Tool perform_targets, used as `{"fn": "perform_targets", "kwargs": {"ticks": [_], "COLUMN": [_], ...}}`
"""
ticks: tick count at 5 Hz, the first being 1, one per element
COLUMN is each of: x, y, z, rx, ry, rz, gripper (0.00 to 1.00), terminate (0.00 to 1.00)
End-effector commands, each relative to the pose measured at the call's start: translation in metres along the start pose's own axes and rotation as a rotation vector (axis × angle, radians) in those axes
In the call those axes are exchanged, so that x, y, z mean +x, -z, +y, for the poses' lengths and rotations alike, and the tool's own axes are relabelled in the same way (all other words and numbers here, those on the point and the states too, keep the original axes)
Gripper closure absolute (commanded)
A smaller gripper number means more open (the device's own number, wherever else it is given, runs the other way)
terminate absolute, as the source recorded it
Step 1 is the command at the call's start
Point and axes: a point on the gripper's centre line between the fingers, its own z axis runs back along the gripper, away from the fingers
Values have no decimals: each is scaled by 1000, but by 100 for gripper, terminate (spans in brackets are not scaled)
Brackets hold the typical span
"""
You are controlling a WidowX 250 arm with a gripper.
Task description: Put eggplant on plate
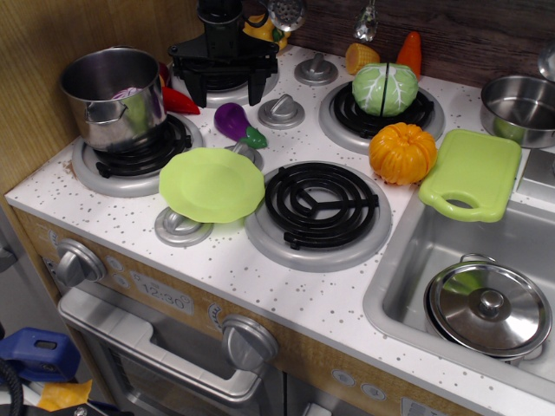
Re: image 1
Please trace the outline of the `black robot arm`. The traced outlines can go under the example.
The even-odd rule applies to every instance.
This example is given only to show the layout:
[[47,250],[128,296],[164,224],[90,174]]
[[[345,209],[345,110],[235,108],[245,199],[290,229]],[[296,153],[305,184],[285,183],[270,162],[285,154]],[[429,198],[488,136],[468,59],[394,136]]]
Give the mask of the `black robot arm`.
[[249,104],[258,104],[266,80],[278,71],[278,45],[243,32],[238,24],[243,15],[240,1],[199,1],[197,15],[204,34],[168,48],[173,74],[200,107],[207,105],[209,91],[243,84]]

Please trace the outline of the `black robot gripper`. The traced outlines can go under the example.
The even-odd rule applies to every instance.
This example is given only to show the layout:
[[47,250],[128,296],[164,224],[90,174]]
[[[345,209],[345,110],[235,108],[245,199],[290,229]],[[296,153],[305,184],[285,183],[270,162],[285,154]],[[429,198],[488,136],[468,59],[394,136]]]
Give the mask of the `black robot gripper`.
[[277,44],[248,36],[237,21],[203,25],[203,35],[168,48],[193,102],[206,107],[207,85],[216,81],[248,81],[249,105],[257,105],[266,80],[278,72]]

